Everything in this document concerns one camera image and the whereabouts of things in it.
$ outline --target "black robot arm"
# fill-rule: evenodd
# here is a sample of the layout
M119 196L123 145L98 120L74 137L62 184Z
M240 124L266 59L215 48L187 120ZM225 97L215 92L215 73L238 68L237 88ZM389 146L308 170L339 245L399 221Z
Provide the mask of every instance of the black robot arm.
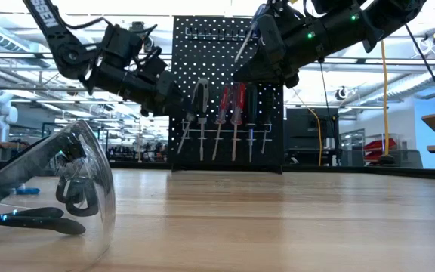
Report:
M313 0L326 15L298 16L287 0L268 1L258 18L258 51L239 69L236 82L298 84L298 69L362 42L367 53L377 42L414 19L426 0L375 0L364 11L363 1Z
M162 51L154 48L143 60L138 59L143 40L136 33L110 22L101 43L83 45L60 17L50 0L23 0L42 30L61 75L78 79L92 93L94 88L120 95L142 105L142 114L168 115L171 110L190 111L190 102L176 86L174 76L159 58ZM146 29L147 35L154 29ZM131 61L136 65L131 70Z

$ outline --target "red handle screwdriver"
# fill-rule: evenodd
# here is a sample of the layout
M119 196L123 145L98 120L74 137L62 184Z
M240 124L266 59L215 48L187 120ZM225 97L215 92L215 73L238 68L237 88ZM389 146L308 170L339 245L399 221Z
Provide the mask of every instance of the red handle screwdriver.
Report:
M219 103L219 114L217 115L216 123L217 126L217 137L216 144L214 145L214 152L212 153L212 160L216 159L216 152L218 150L219 136L221 134L221 126L226 123L226 113L229 108L231 97L233 92L228 84L224 86L223 96L221 97L221 102Z
M233 93L233 117L231 118L231 124L234 125L233 136L233 162L236 160L236 141L238 140L238 125L242 124L241 114L242 108L245 105L245 91L246 87L244 83L234 85L236 88Z

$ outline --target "workbench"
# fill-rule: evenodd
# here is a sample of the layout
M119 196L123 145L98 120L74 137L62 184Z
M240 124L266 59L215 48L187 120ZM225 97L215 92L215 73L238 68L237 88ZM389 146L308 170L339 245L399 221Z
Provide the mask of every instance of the workbench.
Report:
M435 271L435 180L118 169L113 177L113 242L92 271ZM79 236L12 229L0 227L0 271L66 272L91 249Z

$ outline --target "white humanoid robot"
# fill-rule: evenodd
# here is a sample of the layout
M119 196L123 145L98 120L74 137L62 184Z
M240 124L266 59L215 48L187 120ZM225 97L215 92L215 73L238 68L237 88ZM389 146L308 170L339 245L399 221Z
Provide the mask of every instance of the white humanoid robot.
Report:
M0 141L7 142L9 125L18 120L18 110L11 106L12 94L0 91Z

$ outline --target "pegboard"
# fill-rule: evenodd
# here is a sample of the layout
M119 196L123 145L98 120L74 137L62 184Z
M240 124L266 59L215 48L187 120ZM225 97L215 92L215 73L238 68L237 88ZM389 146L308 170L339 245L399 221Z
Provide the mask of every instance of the pegboard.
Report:
M201 78L209 80L209 101L206 113L204 140L204 160L201 162L200 125L192 122L190 139L184 141L182 151L177 149L184 134L186 113L173 113L169 116L169 162L175 165L263 165L281 166L283 164L283 88L281 85L260 84L258 86L258 126L255 128L252 162L249 162L247 116L243 110L243 124L238 126L236 160L231 161L233 150L233 125L230 123L232 109L228 110L226 124L221 127L215 161L212 160L218 125L219 103L225 84L233 84L233 73L251 59L257 49L257 41L251 40L246 46L238 63L234 59L246 36L249 19L222 17L174 17L172 50L172 71L183 93L191 97L196 82ZM262 125L263 93L275 94L271 127ZM268 130L265 152L261 153L264 131Z

